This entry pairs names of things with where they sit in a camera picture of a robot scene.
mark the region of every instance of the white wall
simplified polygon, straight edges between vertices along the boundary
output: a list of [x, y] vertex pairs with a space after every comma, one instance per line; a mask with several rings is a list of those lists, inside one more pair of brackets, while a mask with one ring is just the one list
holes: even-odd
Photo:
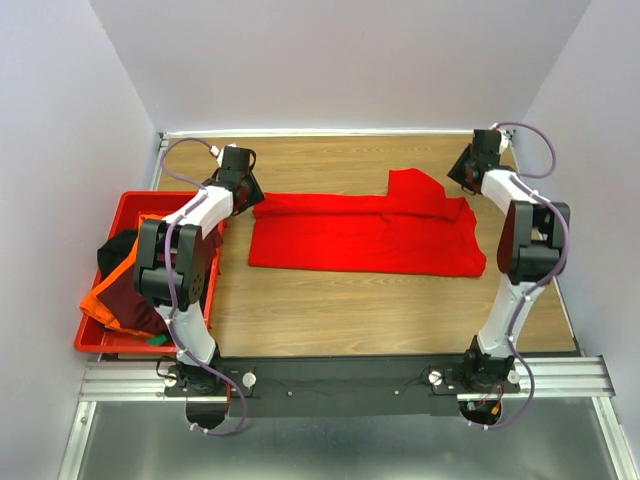
[[[639, 21], [635, 0], [594, 0], [526, 115], [558, 150], [557, 173], [541, 190], [572, 206], [572, 250], [560, 282], [572, 324], [588, 354], [605, 356], [637, 458]], [[537, 141], [518, 133], [516, 143], [523, 170], [545, 168], [548, 154]]]
[[156, 125], [522, 118], [588, 0], [91, 0]]
[[0, 477], [57, 478], [77, 305], [157, 135], [86, 0], [4, 2], [0, 58]]

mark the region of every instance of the red plastic bin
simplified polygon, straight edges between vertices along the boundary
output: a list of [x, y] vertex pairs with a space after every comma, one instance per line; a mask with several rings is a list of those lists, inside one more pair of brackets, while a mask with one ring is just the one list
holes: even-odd
[[[126, 192], [120, 198], [109, 238], [128, 228], [137, 228], [138, 216], [141, 214], [169, 215], [185, 205], [194, 196], [193, 192]], [[218, 225], [222, 234], [224, 222]], [[216, 251], [211, 265], [209, 287], [204, 309], [207, 328], [210, 325], [213, 310], [213, 297], [218, 278], [218, 264], [220, 261], [220, 247]], [[100, 283], [100, 272], [96, 274], [93, 287]], [[127, 353], [127, 354], [172, 354], [176, 352], [175, 345], [167, 342], [161, 346], [148, 345], [145, 338], [136, 337], [128, 333], [115, 332], [104, 327], [96, 319], [83, 315], [75, 348], [81, 352], [91, 353]]]

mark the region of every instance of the white robotic arm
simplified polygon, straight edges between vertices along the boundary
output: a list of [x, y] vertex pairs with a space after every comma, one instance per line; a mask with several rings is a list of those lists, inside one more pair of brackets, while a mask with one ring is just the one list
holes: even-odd
[[[512, 201], [529, 202], [538, 204], [530, 195], [525, 194], [513, 183], [516, 174], [510, 170], [491, 170], [485, 173], [482, 180], [481, 193], [492, 200], [505, 215], [508, 214]], [[515, 321], [512, 337], [516, 344], [520, 331], [524, 325], [529, 311], [538, 296], [543, 292], [544, 286], [534, 288], [536, 282], [521, 281], [513, 284], [509, 276], [505, 273], [500, 275], [500, 286], [493, 308], [484, 327], [478, 334], [478, 345], [483, 354], [488, 354], [497, 358], [508, 358], [512, 356], [511, 348], [507, 342], [507, 329], [520, 298], [526, 292], [531, 291], [525, 299], [524, 306], [519, 311]]]
[[[147, 220], [140, 229], [140, 244], [135, 266], [135, 287], [166, 321], [192, 356], [209, 364], [216, 351], [215, 340], [207, 331], [198, 304], [204, 287], [203, 239], [228, 217], [264, 200], [253, 176], [255, 159], [252, 150], [235, 145], [218, 152], [219, 168], [208, 185], [178, 211], [161, 221]], [[168, 226], [174, 225], [171, 254], [177, 296], [177, 309], [167, 282], [163, 246]], [[198, 365], [185, 350], [178, 348], [177, 359], [187, 365]]]
[[500, 165], [506, 134], [475, 130], [448, 176], [492, 200], [505, 214], [497, 251], [500, 285], [489, 318], [452, 373], [462, 388], [482, 391], [507, 379], [527, 315], [545, 285], [564, 267], [569, 207], [550, 202]]

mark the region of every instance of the folded red garment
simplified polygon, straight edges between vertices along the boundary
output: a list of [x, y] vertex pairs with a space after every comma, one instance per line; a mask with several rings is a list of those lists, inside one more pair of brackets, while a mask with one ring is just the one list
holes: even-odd
[[386, 196], [267, 193], [253, 213], [254, 267], [479, 277], [486, 265], [466, 199], [416, 169], [389, 172]]

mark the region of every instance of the green object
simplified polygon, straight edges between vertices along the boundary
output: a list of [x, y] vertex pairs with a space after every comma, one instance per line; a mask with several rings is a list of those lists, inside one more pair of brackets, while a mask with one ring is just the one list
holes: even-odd
[[147, 338], [147, 345], [150, 345], [152, 347], [159, 347], [160, 345], [167, 343], [167, 341], [169, 341], [169, 335], [167, 335], [166, 333], [162, 333], [157, 337]]

